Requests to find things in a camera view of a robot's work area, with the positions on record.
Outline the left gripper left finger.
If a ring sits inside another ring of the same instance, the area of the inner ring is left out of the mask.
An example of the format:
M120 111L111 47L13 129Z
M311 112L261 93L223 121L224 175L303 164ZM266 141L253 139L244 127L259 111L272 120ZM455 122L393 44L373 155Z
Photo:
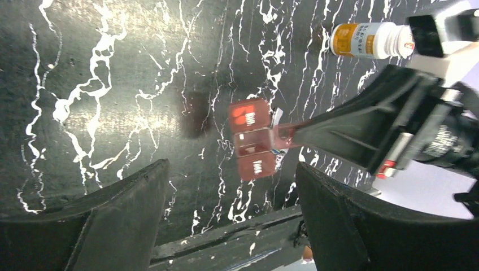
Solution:
M170 163L38 215L1 218L2 270L147 270Z

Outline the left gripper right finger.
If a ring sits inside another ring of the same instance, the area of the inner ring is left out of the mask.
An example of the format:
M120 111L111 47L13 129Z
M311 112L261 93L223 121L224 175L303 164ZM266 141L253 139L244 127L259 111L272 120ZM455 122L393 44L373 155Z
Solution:
M478 269L478 219L404 208L304 162L295 180L318 270Z

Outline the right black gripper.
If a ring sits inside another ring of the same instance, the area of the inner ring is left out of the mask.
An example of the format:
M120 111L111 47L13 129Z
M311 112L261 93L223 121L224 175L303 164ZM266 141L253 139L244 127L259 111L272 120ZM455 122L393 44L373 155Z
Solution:
M477 181L478 93L462 82L439 88L443 82L389 64L358 96L300 125L292 141L382 179L414 160Z

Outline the red pill organizer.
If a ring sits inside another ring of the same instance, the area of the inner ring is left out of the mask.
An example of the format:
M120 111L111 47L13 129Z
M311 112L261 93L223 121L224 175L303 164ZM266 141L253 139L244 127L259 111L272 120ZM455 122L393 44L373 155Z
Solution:
M293 135L300 123L273 125L268 102L263 98L241 100L230 104L228 111L238 174L244 181L276 173L274 152L299 147Z

